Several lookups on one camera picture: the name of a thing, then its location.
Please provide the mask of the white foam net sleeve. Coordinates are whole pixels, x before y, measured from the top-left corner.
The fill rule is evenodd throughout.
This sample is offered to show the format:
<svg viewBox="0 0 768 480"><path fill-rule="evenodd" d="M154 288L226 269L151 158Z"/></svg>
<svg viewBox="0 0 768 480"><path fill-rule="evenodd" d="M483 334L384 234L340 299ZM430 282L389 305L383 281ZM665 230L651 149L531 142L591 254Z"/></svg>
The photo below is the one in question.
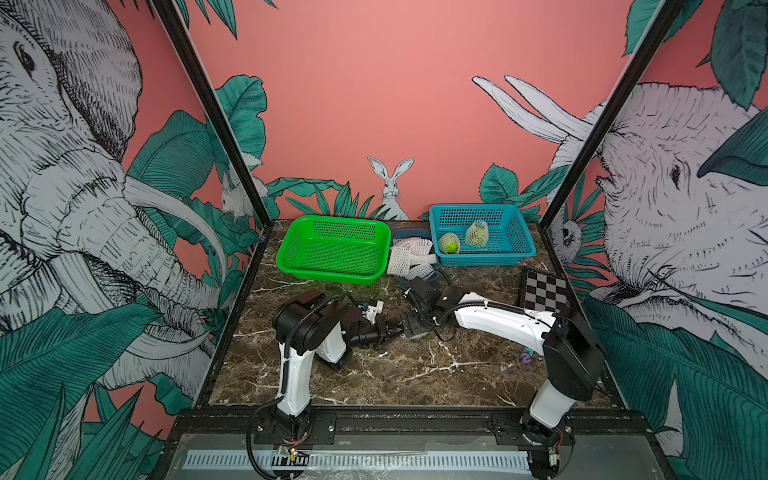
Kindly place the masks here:
<svg viewBox="0 0 768 480"><path fill-rule="evenodd" d="M483 220L475 220L465 233L465 244L473 248L484 248L489 237L488 224Z"/></svg>
<svg viewBox="0 0 768 480"><path fill-rule="evenodd" d="M445 233L438 239L438 249L444 255L458 254L461 250L461 240L455 233Z"/></svg>

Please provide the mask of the green custard apple front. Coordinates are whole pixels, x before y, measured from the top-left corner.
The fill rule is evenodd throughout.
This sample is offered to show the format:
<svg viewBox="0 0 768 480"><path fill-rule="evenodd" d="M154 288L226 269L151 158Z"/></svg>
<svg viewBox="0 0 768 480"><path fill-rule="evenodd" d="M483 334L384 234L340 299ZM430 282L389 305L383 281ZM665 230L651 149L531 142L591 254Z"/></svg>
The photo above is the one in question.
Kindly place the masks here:
<svg viewBox="0 0 768 480"><path fill-rule="evenodd" d="M473 226L467 232L466 243L475 248L483 248L487 245L488 238L489 232L486 227Z"/></svg>

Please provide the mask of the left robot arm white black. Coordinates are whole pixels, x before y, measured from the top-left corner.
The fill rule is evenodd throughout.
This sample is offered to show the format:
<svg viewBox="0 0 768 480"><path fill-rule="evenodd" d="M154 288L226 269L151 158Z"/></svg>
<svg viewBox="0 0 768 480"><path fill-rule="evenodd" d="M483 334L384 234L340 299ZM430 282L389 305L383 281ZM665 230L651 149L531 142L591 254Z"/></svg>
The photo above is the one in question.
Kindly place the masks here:
<svg viewBox="0 0 768 480"><path fill-rule="evenodd" d="M338 371L356 348L378 350L404 333L401 324L383 317L382 301L359 302L347 291L328 296L315 288L285 302L272 326L281 355L277 415L291 421L308 413L315 359Z"/></svg>

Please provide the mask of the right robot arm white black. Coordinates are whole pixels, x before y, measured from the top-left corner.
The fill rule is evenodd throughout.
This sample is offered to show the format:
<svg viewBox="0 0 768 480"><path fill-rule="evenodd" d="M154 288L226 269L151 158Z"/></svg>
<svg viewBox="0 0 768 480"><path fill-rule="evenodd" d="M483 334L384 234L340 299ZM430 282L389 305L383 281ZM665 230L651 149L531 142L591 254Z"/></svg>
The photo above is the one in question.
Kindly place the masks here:
<svg viewBox="0 0 768 480"><path fill-rule="evenodd" d="M593 396L605 355L598 337L577 311L535 311L450 286L440 292L421 278L403 292L425 328L452 325L485 332L543 357L547 379L537 391L523 422L531 429L553 431L577 402Z"/></svg>

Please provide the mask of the stack of white foam nets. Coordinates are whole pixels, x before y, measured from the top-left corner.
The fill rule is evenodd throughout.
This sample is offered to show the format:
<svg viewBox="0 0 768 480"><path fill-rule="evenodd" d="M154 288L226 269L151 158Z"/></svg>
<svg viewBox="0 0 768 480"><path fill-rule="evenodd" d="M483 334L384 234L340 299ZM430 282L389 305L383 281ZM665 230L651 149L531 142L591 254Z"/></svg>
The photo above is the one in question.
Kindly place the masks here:
<svg viewBox="0 0 768 480"><path fill-rule="evenodd" d="M410 271L414 265L426 267L435 260L429 253L433 242L425 239L410 238L395 244L390 249L387 274L401 277L412 277L416 270Z"/></svg>

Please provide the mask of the dark blue small bin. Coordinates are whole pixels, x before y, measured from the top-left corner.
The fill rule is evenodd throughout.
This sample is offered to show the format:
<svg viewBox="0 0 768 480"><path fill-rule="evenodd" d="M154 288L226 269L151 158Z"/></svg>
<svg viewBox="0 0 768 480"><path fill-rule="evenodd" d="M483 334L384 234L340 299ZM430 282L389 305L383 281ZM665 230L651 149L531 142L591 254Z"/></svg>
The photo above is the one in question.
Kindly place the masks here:
<svg viewBox="0 0 768 480"><path fill-rule="evenodd" d="M425 239L431 241L431 233L424 228L405 228L405 229L397 229L394 230L392 233L392 245L398 244L403 240L407 240L410 238L418 238L418 239ZM399 287L403 287L406 285L410 280L416 277L420 277L427 281L430 285L435 285L439 280L439 272L438 270L441 268L442 264L440 260L437 258L435 247L431 246L431 249L429 251L430 254L432 254L435 257L435 260L429 265L430 269L427 269L426 267L421 267L419 265L414 265L410 268L410 271L413 269L416 270L415 274L412 277L401 277L396 276L395 280Z"/></svg>

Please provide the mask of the bright green plastic basket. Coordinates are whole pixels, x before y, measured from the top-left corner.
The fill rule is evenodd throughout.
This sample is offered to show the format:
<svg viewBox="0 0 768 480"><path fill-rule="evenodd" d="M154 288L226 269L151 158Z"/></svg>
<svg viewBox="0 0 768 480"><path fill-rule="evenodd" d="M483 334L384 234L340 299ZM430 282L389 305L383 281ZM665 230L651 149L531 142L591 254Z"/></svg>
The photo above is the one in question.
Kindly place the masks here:
<svg viewBox="0 0 768 480"><path fill-rule="evenodd" d="M383 222L304 216L289 227L276 265L302 280L372 285L387 269L390 246Z"/></svg>

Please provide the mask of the teal plastic basket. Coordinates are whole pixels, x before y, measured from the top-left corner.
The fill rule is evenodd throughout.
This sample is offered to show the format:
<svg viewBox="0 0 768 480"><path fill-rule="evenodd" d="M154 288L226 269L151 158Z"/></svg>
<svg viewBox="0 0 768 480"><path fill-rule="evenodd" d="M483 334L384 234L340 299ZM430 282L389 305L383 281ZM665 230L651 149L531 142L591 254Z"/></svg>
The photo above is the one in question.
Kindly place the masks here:
<svg viewBox="0 0 768 480"><path fill-rule="evenodd" d="M488 242L474 247L464 238L477 220L487 224ZM519 209L505 204L436 204L429 209L436 254L446 267L514 266L536 255L536 246ZM445 234L460 239L457 253L443 253L438 242Z"/></svg>

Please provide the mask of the black white checkerboard plate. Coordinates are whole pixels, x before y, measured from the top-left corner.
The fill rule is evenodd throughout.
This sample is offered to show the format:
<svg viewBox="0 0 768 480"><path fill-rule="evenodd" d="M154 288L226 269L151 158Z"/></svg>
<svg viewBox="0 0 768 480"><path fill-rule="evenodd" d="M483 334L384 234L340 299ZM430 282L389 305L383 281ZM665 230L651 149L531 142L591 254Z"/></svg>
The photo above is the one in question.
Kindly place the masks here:
<svg viewBox="0 0 768 480"><path fill-rule="evenodd" d="M553 313L569 307L566 280L525 267L522 274L520 306L529 310Z"/></svg>

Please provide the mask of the black front mounting rail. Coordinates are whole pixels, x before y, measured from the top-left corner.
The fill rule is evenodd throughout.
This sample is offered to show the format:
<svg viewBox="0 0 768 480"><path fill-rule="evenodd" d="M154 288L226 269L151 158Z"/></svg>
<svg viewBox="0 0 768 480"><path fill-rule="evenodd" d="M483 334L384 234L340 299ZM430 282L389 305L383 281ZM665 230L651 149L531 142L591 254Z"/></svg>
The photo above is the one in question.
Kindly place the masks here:
<svg viewBox="0 0 768 480"><path fill-rule="evenodd" d="M177 417L168 441L178 444L184 435L230 435L246 440L252 406L212 406L187 409ZM494 445L531 449L536 441L525 436L520 407L333 406L310 410L304 446L340 446L348 437L403 440L408 434L436 439L458 436L489 437ZM652 433L646 418L631 410L576 408L570 411L548 441L571 446L588 435Z"/></svg>

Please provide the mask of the black left frame post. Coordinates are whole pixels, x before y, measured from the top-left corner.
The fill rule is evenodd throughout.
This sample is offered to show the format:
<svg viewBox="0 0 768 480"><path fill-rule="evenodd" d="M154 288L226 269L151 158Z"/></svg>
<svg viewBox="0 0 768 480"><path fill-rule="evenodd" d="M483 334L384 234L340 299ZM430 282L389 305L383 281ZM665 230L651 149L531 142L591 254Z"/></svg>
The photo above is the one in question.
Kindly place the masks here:
<svg viewBox="0 0 768 480"><path fill-rule="evenodd" d="M273 221L267 212L261 196L254 186L251 172L246 167L242 151L238 145L233 130L224 114L216 92L209 81L209 77L203 68L203 64L197 55L193 42L188 35L187 28L182 22L183 18L180 16L180 10L178 9L176 2L153 0L152 5L202 103L207 117L211 121L228 160L232 164L232 167L248 196L256 217L263 226L271 227Z"/></svg>

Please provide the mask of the black frame post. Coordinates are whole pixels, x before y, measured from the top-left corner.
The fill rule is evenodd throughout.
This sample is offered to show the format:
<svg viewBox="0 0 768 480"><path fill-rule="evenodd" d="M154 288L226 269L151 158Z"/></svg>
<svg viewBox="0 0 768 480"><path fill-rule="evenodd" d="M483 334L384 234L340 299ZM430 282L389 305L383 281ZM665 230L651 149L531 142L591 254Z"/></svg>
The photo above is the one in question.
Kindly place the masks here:
<svg viewBox="0 0 768 480"><path fill-rule="evenodd" d="M224 114L216 92L209 81L209 77L203 68L203 64L197 55L193 42L188 35L187 28L182 22L183 18L180 16L180 10L178 9L176 2L153 0L152 5L202 103L207 117L211 121L228 160L232 164L232 167L248 196L256 217L263 226L271 227L273 221L267 212L261 196L254 186L251 172L246 167L242 151L238 145L233 130Z"/></svg>
<svg viewBox="0 0 768 480"><path fill-rule="evenodd" d="M595 157L597 148L604 140L618 114L621 112L632 90L646 71L667 32L683 10L684 0L661 1L657 6L650 23L646 27L631 60L624 69L622 76L606 101L603 112L581 147L576 159L571 165L563 183L556 192L554 200L538 223L539 229L546 231L550 228L556 215L567 200L570 192L582 177L590 161Z"/></svg>

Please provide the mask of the black right frame post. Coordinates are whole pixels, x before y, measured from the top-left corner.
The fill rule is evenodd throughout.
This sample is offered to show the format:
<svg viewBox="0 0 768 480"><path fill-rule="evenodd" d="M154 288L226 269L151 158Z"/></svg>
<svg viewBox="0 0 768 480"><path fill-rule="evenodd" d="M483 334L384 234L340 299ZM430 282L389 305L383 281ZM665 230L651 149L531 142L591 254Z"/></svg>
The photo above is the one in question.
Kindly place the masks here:
<svg viewBox="0 0 768 480"><path fill-rule="evenodd" d="M646 71L667 32L683 10L684 0L661 1L657 6L650 23L646 27L631 60L624 69L622 76L606 101L603 112L581 147L576 159L571 165L563 183L556 192L554 200L538 223L539 229L546 231L550 228L556 215L567 200L570 192L582 177L590 161L595 157L597 148L604 140L618 114L621 112L632 90Z"/></svg>

